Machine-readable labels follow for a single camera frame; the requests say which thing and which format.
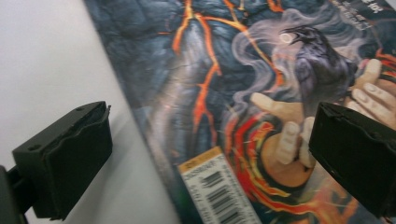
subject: book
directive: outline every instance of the book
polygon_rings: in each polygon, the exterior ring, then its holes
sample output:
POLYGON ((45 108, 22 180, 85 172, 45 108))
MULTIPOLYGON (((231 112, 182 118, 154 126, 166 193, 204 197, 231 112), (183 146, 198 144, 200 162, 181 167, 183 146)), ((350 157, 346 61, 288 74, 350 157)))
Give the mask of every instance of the book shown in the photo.
POLYGON ((383 223, 308 142, 322 101, 396 129, 386 1, 85 3, 183 223, 383 223))

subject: barcode sticker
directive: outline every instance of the barcode sticker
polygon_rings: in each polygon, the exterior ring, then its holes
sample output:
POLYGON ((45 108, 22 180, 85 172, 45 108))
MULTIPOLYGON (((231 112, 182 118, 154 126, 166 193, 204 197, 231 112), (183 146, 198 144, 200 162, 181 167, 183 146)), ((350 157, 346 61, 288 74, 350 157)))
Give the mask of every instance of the barcode sticker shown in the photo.
POLYGON ((178 170, 205 224, 261 223, 219 147, 178 170))

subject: black bird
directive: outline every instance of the black bird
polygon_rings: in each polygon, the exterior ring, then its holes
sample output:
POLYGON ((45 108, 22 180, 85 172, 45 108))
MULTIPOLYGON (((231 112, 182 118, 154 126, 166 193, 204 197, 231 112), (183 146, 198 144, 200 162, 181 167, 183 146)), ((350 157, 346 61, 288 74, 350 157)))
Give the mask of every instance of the black bird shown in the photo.
POLYGON ((291 45, 303 42, 294 71, 300 84, 304 115, 315 116, 319 102, 334 103, 346 96, 348 87, 355 82, 358 66, 338 54, 326 36, 313 27, 299 26, 280 32, 287 33, 295 34, 291 45))

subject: finger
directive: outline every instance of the finger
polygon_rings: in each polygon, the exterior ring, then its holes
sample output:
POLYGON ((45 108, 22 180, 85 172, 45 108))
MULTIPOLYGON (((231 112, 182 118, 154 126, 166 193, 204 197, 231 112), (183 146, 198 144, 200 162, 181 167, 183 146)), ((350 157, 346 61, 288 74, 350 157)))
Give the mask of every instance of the finger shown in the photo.
POLYGON ((301 103, 274 101, 268 96, 257 92, 251 94, 250 102, 256 105, 259 109, 277 116, 284 123, 289 121, 301 123, 304 118, 303 106, 301 103))
POLYGON ((287 122, 283 126, 280 139, 276 147, 275 157, 283 164, 290 164, 297 156, 297 142, 300 127, 295 122, 287 122))
POLYGON ((306 118, 304 121, 304 129, 301 133, 301 137, 303 138, 303 142, 300 147, 300 154, 299 159, 300 162, 308 167, 314 168, 317 160, 312 156, 311 152, 309 151, 309 139, 311 138, 312 128, 314 126, 315 118, 309 117, 306 118))
POLYGON ((354 89, 362 89, 365 83, 375 83, 381 73, 381 62, 377 59, 372 59, 367 63, 364 68, 363 74, 356 79, 355 85, 352 87, 354 89))
POLYGON ((361 105, 361 107, 363 107, 364 110, 373 115, 373 117, 379 122, 389 124, 389 119, 394 117, 391 111, 389 111, 380 103, 373 100, 364 91, 356 89, 352 92, 352 96, 357 100, 357 102, 361 105))
POLYGON ((373 85, 371 83, 365 83, 363 85, 363 89, 370 97, 381 102, 387 109, 389 109, 390 111, 395 111, 396 99, 393 95, 391 95, 387 91, 381 90, 376 85, 373 85))
POLYGON ((363 114, 363 115, 366 116, 367 118, 376 120, 376 119, 373 118, 373 116, 371 116, 365 109, 363 109, 363 107, 361 107, 360 105, 358 105, 358 104, 357 104, 356 102, 354 102, 354 101, 351 101, 351 102, 347 103, 346 107, 348 107, 349 109, 353 109, 353 110, 355 110, 355 111, 357 111, 357 112, 363 114))

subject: illustrated cover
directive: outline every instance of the illustrated cover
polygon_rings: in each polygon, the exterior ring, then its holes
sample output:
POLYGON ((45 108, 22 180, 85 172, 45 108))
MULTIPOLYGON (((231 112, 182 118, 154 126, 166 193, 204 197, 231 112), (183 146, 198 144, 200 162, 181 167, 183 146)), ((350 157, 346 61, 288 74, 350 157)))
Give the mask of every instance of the illustrated cover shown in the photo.
POLYGON ((396 129, 386 1, 85 2, 183 223, 385 223, 307 144, 321 101, 396 129))

